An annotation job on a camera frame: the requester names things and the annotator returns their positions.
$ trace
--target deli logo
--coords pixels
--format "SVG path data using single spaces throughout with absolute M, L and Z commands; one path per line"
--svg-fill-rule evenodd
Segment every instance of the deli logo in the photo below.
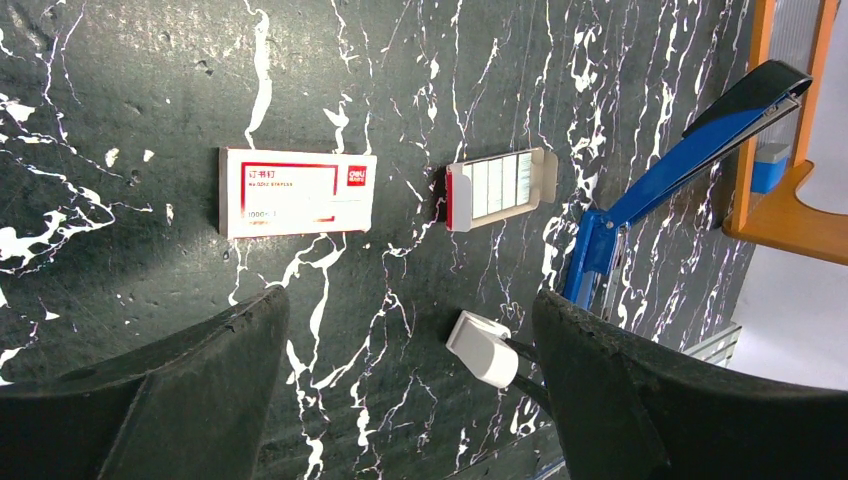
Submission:
M 350 165 L 349 167 L 347 167 L 347 186 L 364 187 L 365 170 L 366 167 L 360 165 Z

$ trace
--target orange frame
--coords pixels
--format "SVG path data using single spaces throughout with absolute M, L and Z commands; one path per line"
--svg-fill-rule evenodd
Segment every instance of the orange frame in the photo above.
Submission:
M 848 265 L 848 215 L 812 208 L 798 198 L 798 189 L 810 178 L 814 164 L 807 159 L 838 0 L 822 0 L 810 58 L 813 84 L 803 99 L 795 150 L 780 184 L 751 207 L 751 175 L 757 139 L 740 148 L 733 213 L 724 232 L 734 238 L 789 252 Z M 758 0 L 754 13 L 749 67 L 768 59 L 775 0 Z

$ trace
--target blue container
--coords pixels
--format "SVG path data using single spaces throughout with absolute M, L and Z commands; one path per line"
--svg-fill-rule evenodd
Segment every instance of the blue container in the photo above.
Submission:
M 789 146 L 780 143 L 768 143 L 757 149 L 754 158 L 754 173 L 751 177 L 751 191 L 769 193 L 780 183 L 789 163 Z

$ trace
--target white plastic cap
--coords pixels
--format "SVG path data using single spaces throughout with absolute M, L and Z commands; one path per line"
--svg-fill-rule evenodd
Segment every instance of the white plastic cap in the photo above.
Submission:
M 463 310 L 447 347 L 475 377 L 505 388 L 518 373 L 518 354 L 501 340 L 510 336 L 504 325 Z

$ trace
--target blue stapler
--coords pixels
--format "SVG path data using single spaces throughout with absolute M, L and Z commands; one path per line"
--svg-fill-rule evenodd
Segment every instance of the blue stapler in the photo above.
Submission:
M 609 319 L 631 226 L 745 140 L 798 109 L 812 81 L 786 63 L 769 60 L 719 97 L 609 210 L 583 215 L 563 296 L 588 310 L 605 276 L 601 316 Z

